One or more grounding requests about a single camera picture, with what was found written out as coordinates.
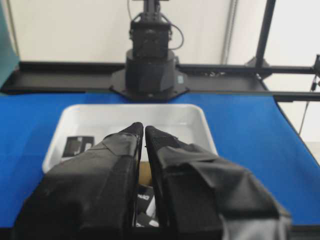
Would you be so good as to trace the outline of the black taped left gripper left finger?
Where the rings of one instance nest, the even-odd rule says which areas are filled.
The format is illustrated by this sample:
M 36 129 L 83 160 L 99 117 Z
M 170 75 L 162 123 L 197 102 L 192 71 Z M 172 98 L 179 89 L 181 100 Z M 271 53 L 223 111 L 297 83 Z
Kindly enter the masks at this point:
M 25 200 L 14 240 L 122 240 L 133 227 L 144 127 L 55 165 Z

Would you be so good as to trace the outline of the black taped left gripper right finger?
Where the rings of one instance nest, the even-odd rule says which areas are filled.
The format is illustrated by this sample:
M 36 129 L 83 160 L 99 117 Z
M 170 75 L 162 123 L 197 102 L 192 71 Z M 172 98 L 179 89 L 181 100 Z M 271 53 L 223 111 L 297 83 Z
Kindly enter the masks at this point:
M 178 240 L 287 240 L 291 215 L 247 168 L 154 126 L 145 141 L 160 226 Z

